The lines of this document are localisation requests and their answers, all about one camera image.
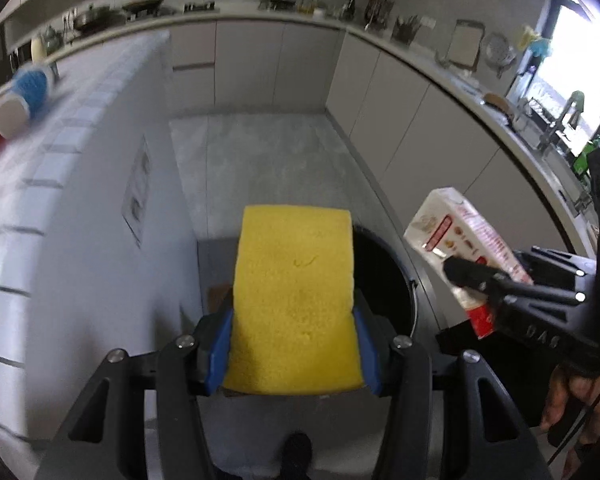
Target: countertop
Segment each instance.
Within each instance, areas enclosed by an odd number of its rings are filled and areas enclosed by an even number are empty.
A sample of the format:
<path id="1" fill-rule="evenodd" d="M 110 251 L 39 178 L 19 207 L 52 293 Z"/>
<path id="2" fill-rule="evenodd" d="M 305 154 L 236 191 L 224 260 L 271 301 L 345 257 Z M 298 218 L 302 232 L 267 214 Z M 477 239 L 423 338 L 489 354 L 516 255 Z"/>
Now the countertop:
<path id="1" fill-rule="evenodd" d="M 583 215 L 575 217 L 572 214 L 571 209 L 560 195 L 560 183 L 553 175 L 549 166 L 542 158 L 533 153 L 506 125 L 499 113 L 482 104 L 482 93 L 486 89 L 476 90 L 449 70 L 442 68 L 434 60 L 432 51 L 417 44 L 408 47 L 392 41 L 389 37 L 390 30 L 378 34 L 375 32 L 365 32 L 362 27 L 331 18 L 314 18 L 313 16 L 298 14 L 296 12 L 258 10 L 257 2 L 219 2 L 216 6 L 217 10 L 145 19 L 127 23 L 120 27 L 109 28 L 85 40 L 74 41 L 73 44 L 49 56 L 48 60 L 50 62 L 57 61 L 90 46 L 142 30 L 209 20 L 271 20 L 277 22 L 305 23 L 316 27 L 344 30 L 346 33 L 367 41 L 408 64 L 455 98 L 477 120 L 491 130 L 494 136 L 500 140 L 501 144 L 522 164 L 531 176 L 531 179 L 535 181 L 562 223 L 564 231 L 573 244 L 575 251 L 584 256 L 595 257 L 596 250 L 590 241 L 588 232 L 590 227 L 587 220 Z"/>

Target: white lid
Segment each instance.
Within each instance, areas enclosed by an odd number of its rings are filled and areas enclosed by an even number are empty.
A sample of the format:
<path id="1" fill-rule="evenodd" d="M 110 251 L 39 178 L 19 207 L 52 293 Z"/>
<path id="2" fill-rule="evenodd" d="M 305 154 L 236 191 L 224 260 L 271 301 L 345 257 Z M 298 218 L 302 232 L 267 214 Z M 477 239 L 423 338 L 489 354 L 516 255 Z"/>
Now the white lid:
<path id="1" fill-rule="evenodd" d="M 0 97 L 0 134 L 11 139 L 29 123 L 29 105 L 14 92 Z"/>

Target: screw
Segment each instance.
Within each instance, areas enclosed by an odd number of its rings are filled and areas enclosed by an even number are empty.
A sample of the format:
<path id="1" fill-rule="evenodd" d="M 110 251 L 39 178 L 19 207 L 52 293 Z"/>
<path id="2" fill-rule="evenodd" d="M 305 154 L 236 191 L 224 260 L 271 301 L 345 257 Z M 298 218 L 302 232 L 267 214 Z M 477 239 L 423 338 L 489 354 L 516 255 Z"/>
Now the screw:
<path id="1" fill-rule="evenodd" d="M 409 348 L 413 345 L 412 339 L 408 335 L 397 335 L 394 337 L 394 346 L 398 349 Z"/>
<path id="2" fill-rule="evenodd" d="M 178 348 L 188 348 L 196 344 L 196 339 L 192 335 L 181 335 L 176 339 L 176 346 Z"/>
<path id="3" fill-rule="evenodd" d="M 107 361 L 110 363 L 119 363 L 126 357 L 126 351 L 122 348 L 115 348 L 107 354 Z"/>
<path id="4" fill-rule="evenodd" d="M 462 352 L 462 359 L 470 364 L 476 364 L 480 360 L 480 354 L 475 350 L 465 350 Z"/>

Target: shoe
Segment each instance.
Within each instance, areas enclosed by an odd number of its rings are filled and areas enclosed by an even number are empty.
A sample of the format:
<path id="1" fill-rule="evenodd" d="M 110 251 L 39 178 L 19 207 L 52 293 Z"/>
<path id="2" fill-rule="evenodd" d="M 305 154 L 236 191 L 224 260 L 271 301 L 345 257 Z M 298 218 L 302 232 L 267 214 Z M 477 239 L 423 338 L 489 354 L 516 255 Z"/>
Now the shoe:
<path id="1" fill-rule="evenodd" d="M 280 476 L 306 476 L 313 457 L 314 450 L 309 437 L 305 433 L 292 433 L 282 446 Z"/>

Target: yellow sponge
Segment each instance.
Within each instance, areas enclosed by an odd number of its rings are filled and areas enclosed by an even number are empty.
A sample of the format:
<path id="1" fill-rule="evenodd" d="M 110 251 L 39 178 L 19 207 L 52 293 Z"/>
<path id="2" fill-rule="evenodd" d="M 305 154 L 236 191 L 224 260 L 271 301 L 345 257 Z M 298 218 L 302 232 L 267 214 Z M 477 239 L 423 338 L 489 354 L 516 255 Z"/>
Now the yellow sponge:
<path id="1" fill-rule="evenodd" d="M 234 279 L 224 386 L 246 394 L 328 394 L 363 386 L 348 211 L 248 206 Z"/>

